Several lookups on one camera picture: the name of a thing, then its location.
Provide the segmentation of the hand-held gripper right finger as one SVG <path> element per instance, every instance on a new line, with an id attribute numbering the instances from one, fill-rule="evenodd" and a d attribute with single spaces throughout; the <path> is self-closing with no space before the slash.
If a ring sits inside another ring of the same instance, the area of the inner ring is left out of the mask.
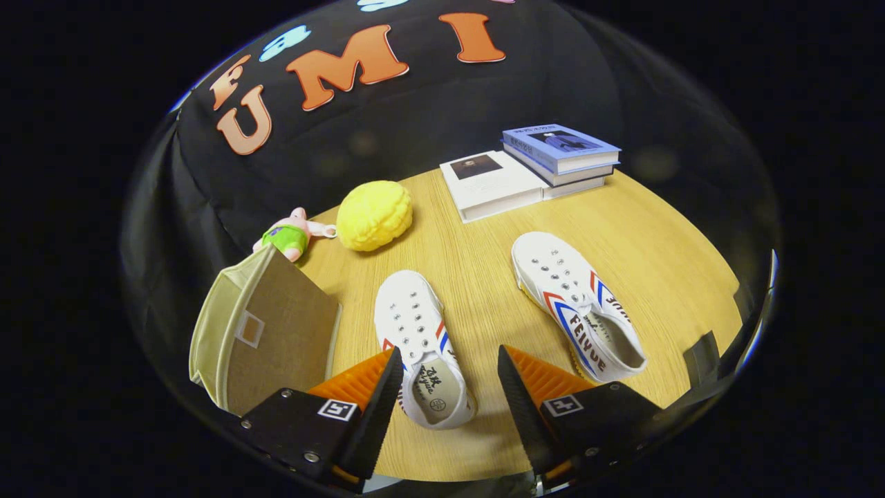
<path id="1" fill-rule="evenodd" d="M 664 437 L 664 411 L 622 382 L 594 385 L 508 344 L 497 375 L 543 485 L 600 479 Z"/>

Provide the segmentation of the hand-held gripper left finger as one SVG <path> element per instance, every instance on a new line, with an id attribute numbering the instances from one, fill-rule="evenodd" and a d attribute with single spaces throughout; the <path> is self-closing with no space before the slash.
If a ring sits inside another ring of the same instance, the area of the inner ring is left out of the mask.
<path id="1" fill-rule="evenodd" d="M 309 391 L 281 388 L 239 419 L 239 442 L 316 494 L 360 494 L 373 476 L 404 365 L 388 348 Z"/>

